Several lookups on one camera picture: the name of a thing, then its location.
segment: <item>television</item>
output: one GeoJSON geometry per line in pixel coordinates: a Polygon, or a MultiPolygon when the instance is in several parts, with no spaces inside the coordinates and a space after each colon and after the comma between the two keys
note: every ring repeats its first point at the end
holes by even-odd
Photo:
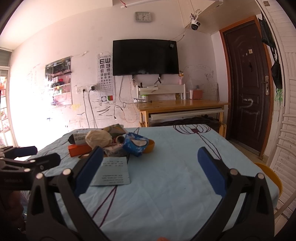
{"type": "Polygon", "coordinates": [[[113,75],[179,74],[177,42],[158,39],[113,41],[113,75]]]}

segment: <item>silver screw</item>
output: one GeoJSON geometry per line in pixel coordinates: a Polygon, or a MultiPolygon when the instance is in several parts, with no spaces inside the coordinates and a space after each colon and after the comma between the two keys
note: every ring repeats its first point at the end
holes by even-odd
{"type": "Polygon", "coordinates": [[[258,173],[258,178],[261,179],[261,180],[264,179],[263,173],[258,173]]]}
{"type": "Polygon", "coordinates": [[[42,177],[43,177],[43,174],[41,172],[36,175],[37,179],[41,179],[42,177]]]}
{"type": "Polygon", "coordinates": [[[234,169],[234,168],[230,169],[230,174],[231,175],[236,176],[238,173],[239,172],[236,169],[234,169]]]}
{"type": "Polygon", "coordinates": [[[63,170],[63,175],[67,176],[71,173],[71,169],[70,168],[66,168],[65,170],[63,170]]]}

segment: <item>wooden table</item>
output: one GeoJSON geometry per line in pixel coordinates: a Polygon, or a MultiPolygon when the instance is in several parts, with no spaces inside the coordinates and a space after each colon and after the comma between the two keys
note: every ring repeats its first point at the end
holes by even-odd
{"type": "Polygon", "coordinates": [[[169,113],[178,111],[190,111],[190,110],[210,110],[215,108],[221,108],[219,113],[219,122],[221,124],[219,128],[219,134],[225,137],[226,125],[223,124],[224,106],[228,105],[228,102],[214,101],[214,100],[164,100],[164,101],[152,101],[148,103],[137,103],[136,106],[140,111],[141,127],[149,126],[149,115],[155,113],[169,113]]]}

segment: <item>door lock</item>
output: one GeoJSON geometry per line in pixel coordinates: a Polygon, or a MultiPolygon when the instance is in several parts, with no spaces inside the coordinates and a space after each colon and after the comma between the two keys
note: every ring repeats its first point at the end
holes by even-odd
{"type": "Polygon", "coordinates": [[[269,76],[265,76],[265,81],[261,82],[262,84],[265,84],[265,95],[269,95],[269,76]]]}

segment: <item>beige plastic bag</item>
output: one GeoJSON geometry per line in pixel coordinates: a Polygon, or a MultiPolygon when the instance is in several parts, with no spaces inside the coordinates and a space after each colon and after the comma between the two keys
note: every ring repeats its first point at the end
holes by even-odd
{"type": "Polygon", "coordinates": [[[85,141],[94,149],[96,146],[100,146],[101,148],[110,146],[113,140],[109,132],[105,130],[94,130],[87,133],[85,141]]]}

